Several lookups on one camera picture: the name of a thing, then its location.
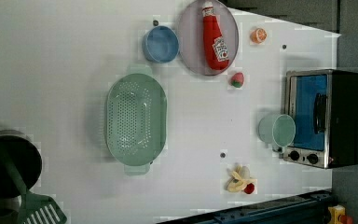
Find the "spatula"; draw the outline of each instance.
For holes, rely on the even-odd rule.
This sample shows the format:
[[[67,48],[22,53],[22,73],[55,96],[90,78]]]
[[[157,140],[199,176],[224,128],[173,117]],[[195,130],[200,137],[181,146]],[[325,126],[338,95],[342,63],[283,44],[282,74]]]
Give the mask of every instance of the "spatula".
[[[0,159],[21,194],[21,206],[17,218],[18,224],[66,223],[66,215],[54,199],[49,196],[34,194],[27,189],[19,170],[4,148],[0,148]]]

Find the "blue bowl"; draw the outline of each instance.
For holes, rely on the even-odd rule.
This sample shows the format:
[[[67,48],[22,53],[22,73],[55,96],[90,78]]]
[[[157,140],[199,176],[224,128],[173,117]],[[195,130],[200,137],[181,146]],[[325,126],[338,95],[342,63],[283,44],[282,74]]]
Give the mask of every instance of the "blue bowl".
[[[179,40],[172,29],[156,26],[145,35],[142,49],[147,60],[153,63],[168,63],[179,52]]]

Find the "toaster oven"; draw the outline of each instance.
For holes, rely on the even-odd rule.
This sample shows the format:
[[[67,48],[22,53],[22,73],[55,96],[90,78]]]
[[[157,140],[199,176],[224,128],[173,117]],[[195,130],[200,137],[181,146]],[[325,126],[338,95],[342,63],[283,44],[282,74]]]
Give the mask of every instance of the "toaster oven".
[[[358,73],[288,72],[285,113],[296,124],[283,159],[319,168],[358,164]]]

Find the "pink plate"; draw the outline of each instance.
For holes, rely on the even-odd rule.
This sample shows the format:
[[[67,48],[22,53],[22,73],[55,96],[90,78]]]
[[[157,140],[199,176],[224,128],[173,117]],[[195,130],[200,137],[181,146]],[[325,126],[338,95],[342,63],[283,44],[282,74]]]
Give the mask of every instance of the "pink plate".
[[[228,48],[229,65],[234,61],[239,44],[237,23],[228,8],[216,0],[209,0],[214,7],[220,30]],[[194,73],[215,76],[225,70],[213,70],[205,60],[203,47],[202,5],[205,0],[197,0],[190,4],[179,20],[177,34],[180,42],[180,53],[185,65]]]

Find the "green strainer basket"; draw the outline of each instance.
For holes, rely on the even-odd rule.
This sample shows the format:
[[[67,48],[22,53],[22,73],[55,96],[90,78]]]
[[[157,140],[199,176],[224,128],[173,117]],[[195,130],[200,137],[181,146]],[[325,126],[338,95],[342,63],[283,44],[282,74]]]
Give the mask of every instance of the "green strainer basket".
[[[147,173],[165,145],[167,98],[151,75],[147,65],[132,65],[107,97],[107,145],[128,175]]]

